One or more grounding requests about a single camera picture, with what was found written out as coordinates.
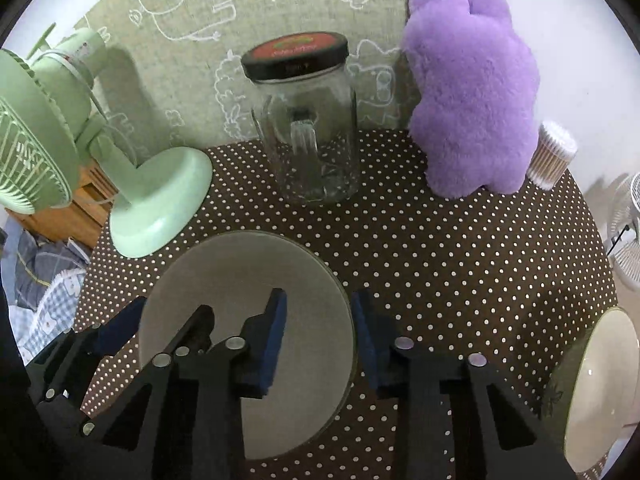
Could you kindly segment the green desk fan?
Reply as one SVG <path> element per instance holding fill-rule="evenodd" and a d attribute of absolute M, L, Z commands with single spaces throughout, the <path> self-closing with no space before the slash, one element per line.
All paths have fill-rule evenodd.
<path fill-rule="evenodd" d="M 135 165 L 116 145 L 93 92 L 107 62 L 98 32 L 75 30 L 56 47 L 40 38 L 32 60 L 1 52 L 1 203 L 18 214 L 68 206 L 81 167 L 96 162 L 117 190 L 112 242 L 127 258 L 171 242 L 200 209 L 213 179 L 196 148 L 168 148 Z"/>

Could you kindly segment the white standing fan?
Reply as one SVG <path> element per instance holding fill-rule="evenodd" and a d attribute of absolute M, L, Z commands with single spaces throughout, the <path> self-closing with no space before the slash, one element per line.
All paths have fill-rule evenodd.
<path fill-rule="evenodd" d="M 608 219 L 608 258 L 620 280 L 639 290 L 639 174 L 632 174 L 616 188 Z"/>

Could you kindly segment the green elephant pattern mat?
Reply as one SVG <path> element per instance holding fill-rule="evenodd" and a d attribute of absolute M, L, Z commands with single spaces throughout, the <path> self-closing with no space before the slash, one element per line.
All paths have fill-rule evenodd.
<path fill-rule="evenodd" d="M 241 58 L 294 32 L 339 32 L 364 128 L 407 125 L 418 92 L 399 44 L 407 0 L 101 0 L 81 20 L 103 38 L 94 92 L 138 159 L 253 139 Z"/>

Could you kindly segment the wooden chair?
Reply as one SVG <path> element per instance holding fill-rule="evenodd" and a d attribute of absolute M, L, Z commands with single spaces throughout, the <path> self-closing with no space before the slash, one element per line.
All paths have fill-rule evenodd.
<path fill-rule="evenodd" d="M 96 162 L 82 167 L 79 188 L 64 208 L 49 208 L 28 216 L 9 211 L 23 229 L 52 242 L 69 238 L 93 249 L 107 224 L 117 188 Z"/>

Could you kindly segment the small grey-white bowl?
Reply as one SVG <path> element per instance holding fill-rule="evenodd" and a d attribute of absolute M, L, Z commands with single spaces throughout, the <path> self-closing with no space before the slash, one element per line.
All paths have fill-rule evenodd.
<path fill-rule="evenodd" d="M 329 268 L 282 236 L 216 235 L 178 258 L 153 286 L 138 331 L 145 365 L 207 304 L 216 318 L 210 339 L 218 344 L 262 313 L 275 288 L 288 296 L 288 316 L 268 394 L 242 402 L 250 460 L 278 457 L 313 439 L 346 399 L 355 369 L 354 326 L 346 292 Z"/>

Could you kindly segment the large white green-rim bowl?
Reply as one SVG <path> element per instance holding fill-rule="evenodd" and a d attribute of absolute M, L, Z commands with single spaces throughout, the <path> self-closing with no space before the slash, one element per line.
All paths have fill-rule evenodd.
<path fill-rule="evenodd" d="M 563 353 L 544 388 L 541 422 L 578 474 L 597 466 L 622 432 L 638 376 L 638 335 L 621 308 L 606 310 Z"/>

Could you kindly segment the cotton swab container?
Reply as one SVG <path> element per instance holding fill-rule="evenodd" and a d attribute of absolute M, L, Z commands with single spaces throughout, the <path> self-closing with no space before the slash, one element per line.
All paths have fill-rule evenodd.
<path fill-rule="evenodd" d="M 544 120 L 526 176 L 538 188 L 550 191 L 562 178 L 577 151 L 577 142 L 567 129 L 552 120 Z"/>

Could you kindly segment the purple plush toy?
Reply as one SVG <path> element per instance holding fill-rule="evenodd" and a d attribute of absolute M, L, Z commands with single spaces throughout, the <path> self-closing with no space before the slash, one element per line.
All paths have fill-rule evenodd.
<path fill-rule="evenodd" d="M 432 192 L 518 192 L 538 143 L 537 62 L 506 0 L 408 0 L 402 37 L 420 101 L 411 140 Z"/>

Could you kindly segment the glass jar with lid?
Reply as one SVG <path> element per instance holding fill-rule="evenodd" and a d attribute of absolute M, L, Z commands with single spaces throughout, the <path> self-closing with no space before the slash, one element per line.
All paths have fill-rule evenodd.
<path fill-rule="evenodd" d="M 283 196 L 336 203 L 359 184 L 357 104 L 338 32 L 298 32 L 258 44 L 241 64 L 252 116 Z"/>

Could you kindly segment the blue checked blanket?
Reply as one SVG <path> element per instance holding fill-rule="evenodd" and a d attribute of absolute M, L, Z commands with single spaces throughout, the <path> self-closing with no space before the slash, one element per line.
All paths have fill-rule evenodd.
<path fill-rule="evenodd" d="M 18 352 L 29 363 L 75 321 L 91 250 L 77 240 L 50 242 L 9 218 L 1 229 L 2 285 Z"/>

